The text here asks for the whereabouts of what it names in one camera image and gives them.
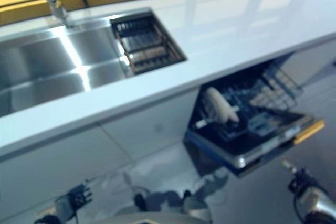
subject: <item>wire basket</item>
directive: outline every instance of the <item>wire basket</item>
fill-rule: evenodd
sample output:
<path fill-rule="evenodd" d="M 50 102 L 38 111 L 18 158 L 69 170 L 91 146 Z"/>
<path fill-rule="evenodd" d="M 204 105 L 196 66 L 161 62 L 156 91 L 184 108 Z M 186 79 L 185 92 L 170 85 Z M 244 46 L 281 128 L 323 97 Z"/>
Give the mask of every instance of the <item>wire basket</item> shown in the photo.
<path fill-rule="evenodd" d="M 185 60 L 153 16 L 116 23 L 113 29 L 135 74 Z"/>

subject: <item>dish drying rack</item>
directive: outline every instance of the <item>dish drying rack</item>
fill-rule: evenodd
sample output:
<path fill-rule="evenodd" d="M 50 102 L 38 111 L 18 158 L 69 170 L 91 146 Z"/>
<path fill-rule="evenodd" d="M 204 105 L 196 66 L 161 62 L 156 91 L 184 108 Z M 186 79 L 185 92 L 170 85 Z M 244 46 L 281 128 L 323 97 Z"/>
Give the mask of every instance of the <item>dish drying rack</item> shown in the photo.
<path fill-rule="evenodd" d="M 265 137 L 276 131 L 282 123 L 281 117 L 276 114 L 294 107 L 295 98 L 303 93 L 301 87 L 273 62 L 216 80 L 205 86 L 203 91 L 209 87 L 216 88 L 228 101 L 236 111 L 239 122 L 227 121 L 223 124 L 209 118 L 208 115 L 216 111 L 211 111 L 215 108 L 201 91 L 195 109 L 197 120 L 193 127 L 200 129 L 211 125 L 225 142 L 237 139 L 247 132 Z"/>
<path fill-rule="evenodd" d="M 186 60 L 154 16 L 112 23 L 112 27 L 134 74 Z"/>

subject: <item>floor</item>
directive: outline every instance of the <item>floor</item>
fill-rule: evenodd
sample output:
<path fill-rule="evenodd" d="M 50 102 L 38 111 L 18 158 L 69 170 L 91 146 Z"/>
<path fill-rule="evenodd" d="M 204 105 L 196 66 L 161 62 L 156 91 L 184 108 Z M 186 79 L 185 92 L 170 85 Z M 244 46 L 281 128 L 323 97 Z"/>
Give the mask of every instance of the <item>floor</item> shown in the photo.
<path fill-rule="evenodd" d="M 336 68 L 328 66 L 305 85 L 297 109 L 325 119 L 325 129 L 286 152 L 298 167 L 308 168 L 336 199 Z M 78 212 L 79 223 L 108 218 L 132 205 L 136 191 L 175 191 L 203 188 L 214 224 L 299 224 L 287 186 L 292 176 L 280 163 L 282 157 L 237 178 L 219 167 L 190 143 L 177 143 L 116 172 L 102 174 L 92 182 L 93 202 Z M 50 206 L 45 202 L 3 224 L 33 223 L 36 213 Z"/>

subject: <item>cabinet door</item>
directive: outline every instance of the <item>cabinet door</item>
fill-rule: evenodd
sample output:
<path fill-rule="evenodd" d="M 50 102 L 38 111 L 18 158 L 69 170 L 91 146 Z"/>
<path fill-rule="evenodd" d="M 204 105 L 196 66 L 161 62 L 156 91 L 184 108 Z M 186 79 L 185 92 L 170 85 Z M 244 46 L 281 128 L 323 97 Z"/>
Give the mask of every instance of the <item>cabinet door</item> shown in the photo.
<path fill-rule="evenodd" d="M 130 158 L 98 126 L 0 163 L 0 222 Z"/>
<path fill-rule="evenodd" d="M 136 159 L 183 139 L 197 95 L 198 88 L 101 122 L 101 126 Z"/>

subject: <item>kitchen sink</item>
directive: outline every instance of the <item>kitchen sink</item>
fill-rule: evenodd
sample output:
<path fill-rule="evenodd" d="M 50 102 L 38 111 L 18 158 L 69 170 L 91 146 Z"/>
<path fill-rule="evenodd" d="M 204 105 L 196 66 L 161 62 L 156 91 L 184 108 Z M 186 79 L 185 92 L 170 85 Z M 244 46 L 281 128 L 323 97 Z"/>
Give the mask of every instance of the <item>kitchen sink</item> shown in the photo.
<path fill-rule="evenodd" d="M 185 59 L 148 8 L 0 39 L 0 116 Z"/>

